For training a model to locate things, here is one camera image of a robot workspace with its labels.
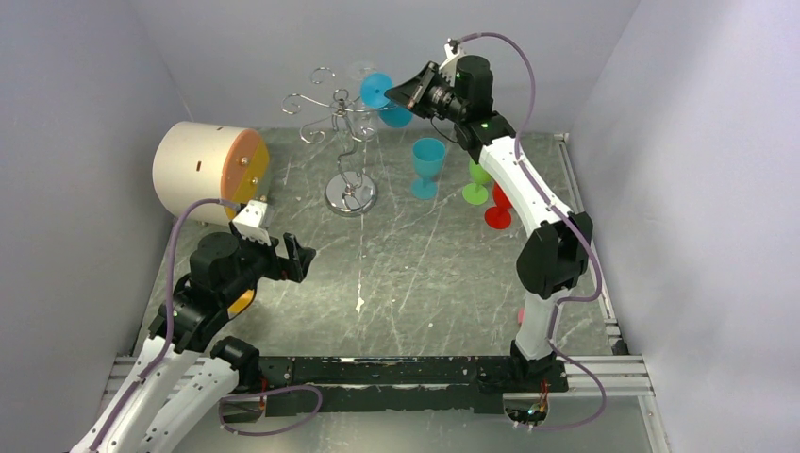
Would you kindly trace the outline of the blue plastic wine glass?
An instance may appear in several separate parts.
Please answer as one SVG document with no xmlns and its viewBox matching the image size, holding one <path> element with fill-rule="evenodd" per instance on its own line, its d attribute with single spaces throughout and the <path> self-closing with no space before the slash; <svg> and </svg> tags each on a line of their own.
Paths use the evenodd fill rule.
<svg viewBox="0 0 800 453">
<path fill-rule="evenodd" d="M 386 91 L 393 86 L 392 79 L 380 72 L 367 75 L 360 84 L 359 94 L 363 104 L 376 110 L 384 125 L 393 128 L 406 127 L 412 120 L 412 114 L 403 107 L 393 103 Z"/>
</svg>

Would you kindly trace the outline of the clear wine glass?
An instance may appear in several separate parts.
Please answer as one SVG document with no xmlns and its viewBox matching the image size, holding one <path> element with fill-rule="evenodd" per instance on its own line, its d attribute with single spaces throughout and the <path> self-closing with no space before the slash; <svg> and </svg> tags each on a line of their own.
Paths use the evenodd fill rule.
<svg viewBox="0 0 800 453">
<path fill-rule="evenodd" d="M 355 96 L 351 104 L 351 109 L 354 112 L 349 114 L 349 118 L 357 137 L 365 142 L 375 137 L 375 124 L 373 122 L 374 115 L 370 112 L 371 109 L 364 104 L 361 98 L 360 88 L 364 79 L 376 72 L 377 66 L 366 59 L 355 61 L 347 68 L 350 88 L 354 89 L 353 95 Z"/>
</svg>

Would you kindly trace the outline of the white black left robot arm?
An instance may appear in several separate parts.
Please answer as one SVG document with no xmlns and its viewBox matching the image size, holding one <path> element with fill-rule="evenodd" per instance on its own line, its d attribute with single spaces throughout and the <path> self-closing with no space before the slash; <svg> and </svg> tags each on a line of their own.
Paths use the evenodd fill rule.
<svg viewBox="0 0 800 453">
<path fill-rule="evenodd" d="M 171 452 L 220 400 L 235 391 L 270 392 L 254 346 L 214 338 L 251 305 L 262 279 L 305 279 L 316 250 L 291 233 L 281 242 L 285 257 L 265 232 L 215 232 L 199 241 L 122 387 L 74 452 Z"/>
</svg>

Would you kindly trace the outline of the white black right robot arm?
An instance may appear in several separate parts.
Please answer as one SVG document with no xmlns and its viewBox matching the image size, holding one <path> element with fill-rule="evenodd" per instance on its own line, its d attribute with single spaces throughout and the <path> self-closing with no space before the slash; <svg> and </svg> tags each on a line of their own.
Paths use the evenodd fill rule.
<svg viewBox="0 0 800 453">
<path fill-rule="evenodd" d="M 394 104 L 423 118 L 453 124 L 458 145 L 497 183 L 522 221 L 527 240 L 516 260 L 525 288 L 524 318 L 511 345 L 509 379 L 533 390 L 553 366 L 558 302 L 589 267 L 593 223 L 574 213 L 543 182 L 516 131 L 493 107 L 487 59 L 460 57 L 447 69 L 430 61 L 410 80 L 386 90 Z"/>
</svg>

